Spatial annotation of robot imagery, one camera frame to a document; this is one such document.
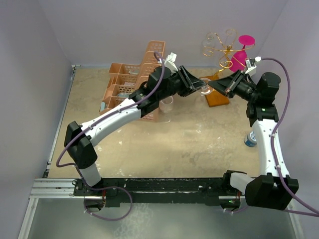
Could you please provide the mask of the clear wine glass back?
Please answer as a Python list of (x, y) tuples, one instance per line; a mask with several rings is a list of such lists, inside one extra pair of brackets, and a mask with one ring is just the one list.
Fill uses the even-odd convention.
[(201, 77), (200, 79), (202, 81), (204, 81), (206, 83), (206, 85), (201, 87), (197, 91), (199, 92), (199, 94), (200, 94), (200, 96), (202, 98), (202, 101), (205, 102), (205, 103), (208, 103), (207, 102), (207, 96), (213, 92), (213, 88), (210, 87), (209, 84), (208, 84), (208, 82), (211, 81), (211, 80), (209, 78), (207, 78), (207, 77)]

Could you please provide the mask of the clear round wine glass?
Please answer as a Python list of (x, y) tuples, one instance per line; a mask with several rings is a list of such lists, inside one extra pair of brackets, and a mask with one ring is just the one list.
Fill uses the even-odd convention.
[(165, 104), (163, 102), (163, 100), (160, 101), (160, 105), (159, 105), (159, 108), (160, 110), (162, 111), (163, 113), (163, 121), (165, 123), (168, 123), (171, 121), (171, 111), (173, 109), (173, 103), (171, 104)]

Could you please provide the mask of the clear flute wine glass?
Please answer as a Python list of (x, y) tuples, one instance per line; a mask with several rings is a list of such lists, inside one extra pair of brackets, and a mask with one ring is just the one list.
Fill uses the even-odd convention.
[(165, 98), (165, 99), (163, 100), (163, 102), (164, 102), (165, 104), (171, 104), (171, 103), (173, 103), (173, 97), (172, 97), (172, 96), (169, 96), (169, 97)]

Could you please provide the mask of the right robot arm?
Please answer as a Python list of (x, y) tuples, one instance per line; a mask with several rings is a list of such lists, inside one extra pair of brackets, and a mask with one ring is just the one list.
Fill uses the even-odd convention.
[(266, 72), (255, 84), (248, 74), (238, 70), (208, 84), (228, 98), (237, 95), (247, 101), (246, 115), (259, 150), (260, 176), (252, 178), (244, 172), (228, 170), (222, 191), (227, 195), (240, 191), (252, 207), (283, 211), (293, 198), (291, 194), (298, 191), (299, 183), (290, 177), (279, 142), (279, 116), (273, 102), (280, 83), (278, 75)]

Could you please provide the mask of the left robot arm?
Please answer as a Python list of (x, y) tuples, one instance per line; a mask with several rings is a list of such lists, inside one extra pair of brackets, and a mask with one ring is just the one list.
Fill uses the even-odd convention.
[(206, 85), (205, 81), (191, 75), (183, 66), (175, 72), (168, 67), (159, 66), (113, 109), (82, 124), (75, 121), (70, 123), (64, 146), (86, 182), (85, 190), (91, 195), (98, 195), (103, 188), (102, 178), (95, 164), (97, 153), (94, 149), (100, 141), (122, 126), (156, 110), (161, 100), (175, 94), (186, 97)]

